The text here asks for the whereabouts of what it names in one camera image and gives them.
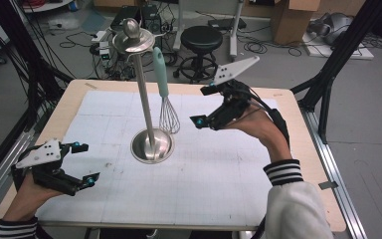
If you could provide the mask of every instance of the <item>stainless steel stand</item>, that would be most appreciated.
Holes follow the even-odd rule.
[[[157,163],[170,156],[174,148],[173,137],[159,128],[153,128],[150,106],[148,104],[145,77],[142,70],[141,54],[151,52],[154,36],[145,29],[140,29],[134,19],[123,21],[123,32],[113,38],[113,45],[121,53],[132,58],[135,75],[141,97],[146,129],[140,131],[131,142],[133,156],[144,163]]]

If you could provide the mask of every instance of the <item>wrist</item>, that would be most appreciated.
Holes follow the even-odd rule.
[[[260,142],[267,148],[271,162],[292,159],[287,141],[283,136],[278,138],[271,137],[267,140],[260,140]]]
[[[17,196],[14,198],[7,212],[3,216],[3,220],[29,221],[35,216],[37,209],[43,205],[40,201],[28,200],[28,198],[20,198]]]

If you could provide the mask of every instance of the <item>power strip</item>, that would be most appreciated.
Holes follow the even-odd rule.
[[[99,43],[103,38],[105,38],[108,34],[108,31],[98,31],[95,35],[97,37],[92,38],[92,43]]]

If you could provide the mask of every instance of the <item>whisk handle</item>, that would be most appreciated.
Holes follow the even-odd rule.
[[[159,95],[165,98],[169,95],[167,88],[166,65],[163,54],[158,47],[153,49],[153,66],[156,73],[157,86],[159,87]]]

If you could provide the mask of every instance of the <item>whisk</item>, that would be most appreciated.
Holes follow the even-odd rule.
[[[169,102],[169,90],[167,88],[166,65],[163,54],[159,48],[153,49],[153,65],[156,73],[159,95],[162,97],[160,110],[159,128],[169,133],[177,133],[180,128],[178,114]]]

